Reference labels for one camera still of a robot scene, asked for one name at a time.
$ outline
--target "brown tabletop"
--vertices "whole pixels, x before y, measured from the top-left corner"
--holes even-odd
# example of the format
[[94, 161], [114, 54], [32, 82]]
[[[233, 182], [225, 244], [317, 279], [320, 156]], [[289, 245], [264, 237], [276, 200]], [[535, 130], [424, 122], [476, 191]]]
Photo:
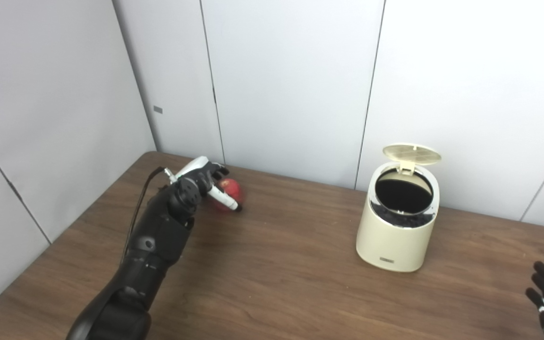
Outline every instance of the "brown tabletop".
[[[0, 340], [64, 339], [119, 264], [146, 153], [0, 296]], [[230, 167], [242, 213], [205, 202], [151, 308], [149, 340], [544, 338], [523, 294], [544, 227], [441, 208], [416, 273], [356, 254], [365, 193]], [[151, 183], [147, 198], [165, 183]]]

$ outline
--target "cream trash can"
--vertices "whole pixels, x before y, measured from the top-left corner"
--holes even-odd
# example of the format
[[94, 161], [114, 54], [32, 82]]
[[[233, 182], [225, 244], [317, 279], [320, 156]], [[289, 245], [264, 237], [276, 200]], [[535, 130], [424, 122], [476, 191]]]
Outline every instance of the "cream trash can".
[[395, 272], [414, 272], [423, 265], [434, 228], [440, 188], [421, 165], [441, 156], [416, 144], [383, 149], [392, 160], [375, 170], [356, 236], [356, 251], [366, 262]]

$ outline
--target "robotic arm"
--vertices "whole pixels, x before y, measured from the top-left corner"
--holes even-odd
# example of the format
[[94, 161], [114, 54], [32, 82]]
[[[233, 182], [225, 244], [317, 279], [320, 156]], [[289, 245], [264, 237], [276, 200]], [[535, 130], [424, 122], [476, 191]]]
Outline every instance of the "robotic arm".
[[144, 340], [151, 325], [148, 310], [167, 270], [184, 250], [201, 198], [209, 194], [240, 211], [240, 205], [214, 185], [228, 169], [207, 157], [194, 159], [177, 175], [164, 171], [171, 184], [150, 200], [130, 231], [119, 269], [77, 317], [67, 340]]

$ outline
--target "red apple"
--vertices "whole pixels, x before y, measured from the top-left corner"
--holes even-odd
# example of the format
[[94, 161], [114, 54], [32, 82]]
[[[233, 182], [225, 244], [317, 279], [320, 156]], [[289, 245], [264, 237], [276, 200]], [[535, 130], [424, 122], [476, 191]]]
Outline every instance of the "red apple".
[[[234, 198], [236, 202], [242, 204], [243, 194], [237, 181], [233, 180], [232, 178], [224, 178], [218, 182], [218, 187], [228, 194], [228, 196]], [[230, 211], [228, 207], [216, 200], [213, 201], [213, 204], [220, 211]]]

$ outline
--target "cable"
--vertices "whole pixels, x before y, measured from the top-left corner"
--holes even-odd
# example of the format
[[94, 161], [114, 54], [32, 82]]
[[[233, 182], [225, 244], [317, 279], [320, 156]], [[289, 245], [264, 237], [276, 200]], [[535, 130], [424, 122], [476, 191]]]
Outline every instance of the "cable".
[[146, 179], [146, 182], [144, 183], [144, 188], [142, 188], [142, 193], [140, 194], [140, 197], [138, 198], [138, 205], [136, 205], [136, 210], [134, 210], [134, 216], [131, 218], [131, 222], [129, 224], [129, 231], [127, 232], [127, 238], [125, 239], [125, 247], [123, 247], [123, 254], [121, 254], [121, 262], [123, 262], [123, 258], [127, 255], [127, 247], [129, 246], [129, 237], [131, 237], [131, 233], [134, 232], [134, 226], [136, 225], [136, 219], [138, 218], [138, 213], [140, 211], [140, 206], [142, 206], [142, 201], [144, 200], [144, 196], [146, 194], [146, 190], [148, 189], [148, 185], [150, 184], [151, 180], [161, 172], [164, 172], [165, 168], [162, 166], [159, 166], [156, 170], [154, 170]]

